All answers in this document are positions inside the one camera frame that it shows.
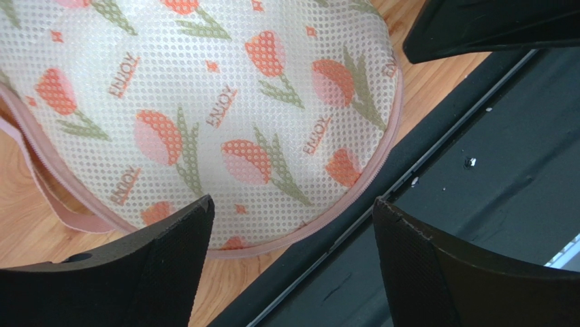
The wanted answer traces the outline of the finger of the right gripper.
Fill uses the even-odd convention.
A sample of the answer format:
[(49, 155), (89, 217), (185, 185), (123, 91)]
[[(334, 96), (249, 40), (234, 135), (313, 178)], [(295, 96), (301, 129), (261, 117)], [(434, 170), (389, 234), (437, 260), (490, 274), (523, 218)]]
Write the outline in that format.
[(411, 63), (579, 45), (578, 1), (426, 1), (403, 42)]

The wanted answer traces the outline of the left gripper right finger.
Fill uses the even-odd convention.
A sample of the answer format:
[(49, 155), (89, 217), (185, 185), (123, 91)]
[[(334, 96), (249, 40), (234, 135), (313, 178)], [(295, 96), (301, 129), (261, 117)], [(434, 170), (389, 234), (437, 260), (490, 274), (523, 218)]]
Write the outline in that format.
[(480, 248), (382, 199), (372, 220), (395, 326), (579, 325), (579, 273)]

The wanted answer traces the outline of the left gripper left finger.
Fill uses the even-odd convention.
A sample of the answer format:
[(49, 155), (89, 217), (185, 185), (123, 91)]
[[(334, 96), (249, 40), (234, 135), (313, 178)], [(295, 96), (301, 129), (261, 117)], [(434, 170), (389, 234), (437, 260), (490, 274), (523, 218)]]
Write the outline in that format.
[(204, 267), (214, 202), (66, 260), (1, 270), (2, 326), (186, 326)]

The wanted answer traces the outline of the floral mesh laundry bag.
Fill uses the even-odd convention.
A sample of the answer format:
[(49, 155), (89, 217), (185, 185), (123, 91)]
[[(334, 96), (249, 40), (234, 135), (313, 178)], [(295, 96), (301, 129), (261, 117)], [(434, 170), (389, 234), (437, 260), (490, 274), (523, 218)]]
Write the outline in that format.
[(209, 254), (286, 247), (350, 207), (396, 137), (402, 73), (368, 1), (2, 1), (1, 128), (132, 233), (208, 195)]

